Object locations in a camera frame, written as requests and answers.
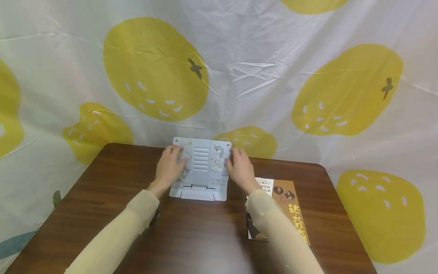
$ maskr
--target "fabric backdrop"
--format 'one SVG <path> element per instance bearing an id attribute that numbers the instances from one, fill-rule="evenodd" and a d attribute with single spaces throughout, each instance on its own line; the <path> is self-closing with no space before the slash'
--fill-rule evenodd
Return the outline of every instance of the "fabric backdrop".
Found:
<path id="1" fill-rule="evenodd" d="M 2 1 L 0 273 L 107 143 L 175 136 L 321 164 L 380 274 L 435 273 L 437 8 Z"/>

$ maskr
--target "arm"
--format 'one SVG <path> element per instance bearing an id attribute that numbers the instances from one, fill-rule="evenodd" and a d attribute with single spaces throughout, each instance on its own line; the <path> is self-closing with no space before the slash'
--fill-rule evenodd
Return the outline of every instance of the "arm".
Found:
<path id="1" fill-rule="evenodd" d="M 142 190 L 85 247 L 65 274 L 113 273 L 131 244 L 151 222 L 159 201 L 149 191 Z"/>
<path id="2" fill-rule="evenodd" d="M 177 162 L 182 147 L 167 147 L 157 165 L 155 181 L 138 193 L 77 256 L 64 274 L 111 274 L 130 246 L 151 222 L 163 193 L 176 181 L 187 162 Z"/>
<path id="3" fill-rule="evenodd" d="M 286 273 L 324 274 L 298 230 L 264 190 L 251 192 L 246 209 L 254 226 L 268 237 Z"/>
<path id="4" fill-rule="evenodd" d="M 243 149 L 232 148 L 234 163 L 226 166 L 233 181 L 248 195 L 246 209 L 253 225 L 265 234 L 286 273 L 324 274 L 307 243 L 280 207 L 261 189 L 254 176 L 254 167 Z"/>

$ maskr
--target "orange book cover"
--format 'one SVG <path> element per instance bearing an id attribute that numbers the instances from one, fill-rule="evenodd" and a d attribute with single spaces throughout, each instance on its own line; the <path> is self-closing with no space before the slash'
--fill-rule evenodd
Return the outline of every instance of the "orange book cover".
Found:
<path id="1" fill-rule="evenodd" d="M 256 181 L 280 206 L 283 213 L 293 223 L 295 228 L 303 237 L 303 240 L 310 246 L 303 215 L 301 214 L 300 204 L 298 203 L 297 192 L 293 181 L 256 178 Z M 251 217 L 247 212 L 248 239 L 265 241 L 269 239 L 258 231 L 252 224 Z"/>

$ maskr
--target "beige sleeve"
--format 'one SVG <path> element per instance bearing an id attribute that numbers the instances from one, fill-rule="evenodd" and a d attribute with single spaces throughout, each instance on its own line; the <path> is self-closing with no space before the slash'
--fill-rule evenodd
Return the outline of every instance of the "beige sleeve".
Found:
<path id="1" fill-rule="evenodd" d="M 159 201 L 142 190 L 85 247 L 64 274 L 112 274 L 128 249 L 151 222 Z"/>
<path id="2" fill-rule="evenodd" d="M 254 226 L 268 237 L 286 273 L 324 274 L 298 230 L 264 190 L 249 195 L 246 209 Z"/>

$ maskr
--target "yellow fruit pattern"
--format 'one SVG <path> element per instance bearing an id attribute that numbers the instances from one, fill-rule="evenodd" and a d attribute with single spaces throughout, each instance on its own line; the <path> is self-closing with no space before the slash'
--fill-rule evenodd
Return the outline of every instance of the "yellow fruit pattern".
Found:
<path id="1" fill-rule="evenodd" d="M 79 122 L 65 128 L 63 137 L 82 164 L 91 164 L 108 143 L 134 142 L 134 134 L 128 125 L 117 114 L 94 102 L 81 105 Z"/>
<path id="2" fill-rule="evenodd" d="M 0 60 L 0 158 L 18 146 L 24 130 L 18 119 L 20 87 L 11 69 Z"/>
<path id="3" fill-rule="evenodd" d="M 281 0 L 289 9 L 301 14 L 319 14 L 340 8 L 348 0 Z"/>
<path id="4" fill-rule="evenodd" d="M 249 157 L 270 159 L 277 151 L 277 140 L 259 127 L 237 128 L 217 135 L 214 140 L 228 141 L 244 148 Z"/>
<path id="5" fill-rule="evenodd" d="M 313 135 L 356 135 L 382 113 L 397 89 L 403 60 L 378 44 L 361 44 L 318 69 L 303 85 L 292 122 Z"/>
<path id="6" fill-rule="evenodd" d="M 150 17 L 113 26 L 103 61 L 117 93 L 144 114 L 181 121 L 208 95 L 208 73 L 198 51 L 169 23 Z"/>
<path id="7" fill-rule="evenodd" d="M 403 261 L 423 245 L 423 197 L 407 180 L 379 171 L 347 170 L 336 190 L 373 261 Z"/>

